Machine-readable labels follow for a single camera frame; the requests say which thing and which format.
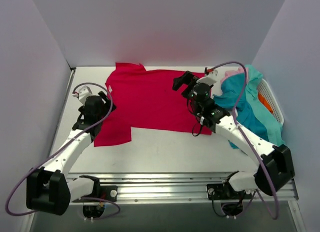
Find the red t shirt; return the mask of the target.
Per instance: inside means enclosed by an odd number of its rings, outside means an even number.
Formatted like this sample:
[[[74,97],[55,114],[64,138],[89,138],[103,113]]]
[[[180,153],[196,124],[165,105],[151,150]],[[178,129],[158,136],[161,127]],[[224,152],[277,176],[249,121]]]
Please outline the red t shirt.
[[[172,89],[184,71],[146,70],[142,64],[116,63],[105,85],[116,109],[104,120],[94,146],[115,146],[132,140],[132,128],[192,133],[199,130],[181,92]]]

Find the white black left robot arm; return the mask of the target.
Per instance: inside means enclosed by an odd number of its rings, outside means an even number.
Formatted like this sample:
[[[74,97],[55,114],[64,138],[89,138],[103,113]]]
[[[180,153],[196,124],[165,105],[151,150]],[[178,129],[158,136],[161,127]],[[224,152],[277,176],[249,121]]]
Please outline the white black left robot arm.
[[[80,91],[79,100],[80,115],[66,141],[56,155],[33,169],[26,178],[28,209],[62,215],[75,200],[96,201],[101,196],[99,178],[81,175],[67,181],[67,176],[82,152],[98,136],[103,118],[116,106],[103,91],[93,95],[87,86]]]

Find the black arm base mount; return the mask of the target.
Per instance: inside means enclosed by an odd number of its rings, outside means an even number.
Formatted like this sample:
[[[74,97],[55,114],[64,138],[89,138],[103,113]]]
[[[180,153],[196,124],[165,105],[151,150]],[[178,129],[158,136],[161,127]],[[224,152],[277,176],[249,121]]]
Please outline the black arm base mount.
[[[118,187],[116,185],[100,185],[99,188],[94,188],[93,192],[76,199],[76,202],[85,201],[85,198],[93,197],[109,200],[112,202],[117,201]]]

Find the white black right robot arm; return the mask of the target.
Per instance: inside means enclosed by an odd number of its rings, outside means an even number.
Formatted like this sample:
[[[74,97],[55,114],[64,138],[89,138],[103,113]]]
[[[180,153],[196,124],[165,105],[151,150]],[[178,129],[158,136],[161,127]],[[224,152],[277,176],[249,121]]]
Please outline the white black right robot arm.
[[[284,144],[276,146],[235,122],[231,113],[210,97],[214,83],[211,75],[199,78],[186,71],[173,79],[172,88],[177,91],[186,85],[181,94],[197,122],[229,140],[256,164],[255,172],[238,171],[231,175],[222,185],[224,196],[234,198],[240,191],[255,189],[271,196],[295,176],[290,149]]]

